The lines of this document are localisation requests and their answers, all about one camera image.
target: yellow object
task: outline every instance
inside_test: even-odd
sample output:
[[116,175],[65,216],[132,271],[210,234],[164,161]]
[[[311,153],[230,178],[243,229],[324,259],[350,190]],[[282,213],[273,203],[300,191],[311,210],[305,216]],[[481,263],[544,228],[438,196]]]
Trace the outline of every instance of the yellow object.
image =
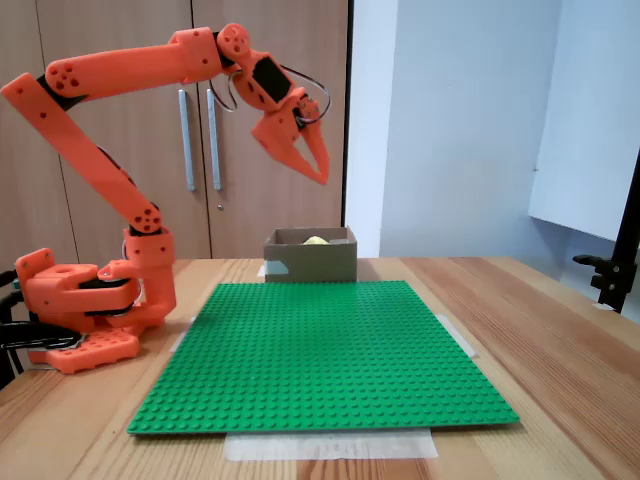
[[313,237],[309,237],[307,241],[303,243],[303,245],[329,245],[329,242],[327,242],[324,238],[314,235]]

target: cabinet handle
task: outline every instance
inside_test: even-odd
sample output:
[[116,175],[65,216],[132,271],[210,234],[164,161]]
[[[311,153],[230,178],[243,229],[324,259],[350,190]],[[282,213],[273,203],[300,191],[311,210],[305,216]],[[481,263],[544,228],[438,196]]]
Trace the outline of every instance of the cabinet handle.
[[216,103],[213,92],[207,89],[207,110],[209,111],[209,141],[211,143],[211,166],[213,167],[213,189],[222,190],[220,178],[220,155],[218,154],[218,128],[216,125]]
[[184,145],[184,163],[187,170],[187,190],[194,192],[196,184],[193,181],[193,158],[191,156],[191,136],[189,135],[189,115],[187,113],[187,92],[178,90],[180,101],[180,123],[182,124],[182,144]]

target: cardboard box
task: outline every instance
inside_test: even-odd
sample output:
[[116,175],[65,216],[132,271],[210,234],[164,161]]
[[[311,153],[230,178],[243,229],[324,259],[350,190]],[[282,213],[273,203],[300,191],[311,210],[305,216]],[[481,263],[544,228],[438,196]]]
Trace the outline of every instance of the cardboard box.
[[[329,245],[303,245],[314,235]],[[279,228],[264,246],[265,282],[355,282],[357,257],[349,227]]]

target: black tripod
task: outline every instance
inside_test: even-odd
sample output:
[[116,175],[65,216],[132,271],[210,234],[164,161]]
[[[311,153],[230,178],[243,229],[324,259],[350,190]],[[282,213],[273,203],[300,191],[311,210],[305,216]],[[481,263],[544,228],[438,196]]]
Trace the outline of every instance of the black tripod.
[[636,255],[640,244],[640,151],[629,187],[627,205],[624,208],[620,230],[610,260],[593,255],[577,255],[573,260],[591,265],[596,275],[591,286],[600,290],[598,303],[610,305],[616,312],[622,311],[624,300],[633,286],[636,276]]

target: cabinet door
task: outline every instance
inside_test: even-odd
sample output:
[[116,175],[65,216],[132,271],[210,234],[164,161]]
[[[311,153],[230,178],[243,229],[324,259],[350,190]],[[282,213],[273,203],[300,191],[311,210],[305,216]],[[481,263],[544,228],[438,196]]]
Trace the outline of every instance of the cabinet door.
[[[189,0],[38,0],[45,62],[123,48],[162,45],[191,28]],[[186,90],[196,190],[187,189],[178,90]],[[181,258],[210,258],[195,85],[170,85],[81,103],[70,114],[158,205]],[[126,222],[63,163],[81,262],[120,257]]]
[[[44,72],[34,2],[4,0],[0,14],[0,86],[24,72]],[[17,257],[52,248],[59,263],[77,262],[60,159],[0,96],[0,271]]]
[[[244,25],[254,50],[271,52],[279,63],[317,79],[329,88],[333,101],[322,124],[331,158],[326,186],[275,162],[262,149],[251,136],[262,112],[240,99],[233,113],[217,109],[222,190],[216,191],[206,87],[200,86],[214,257],[261,257],[266,237],[277,227],[340,225],[347,4],[344,0],[193,0],[196,26],[219,31],[228,23]],[[294,81],[324,105],[320,90],[295,77]],[[217,79],[214,86],[223,99],[228,98],[226,79]]]

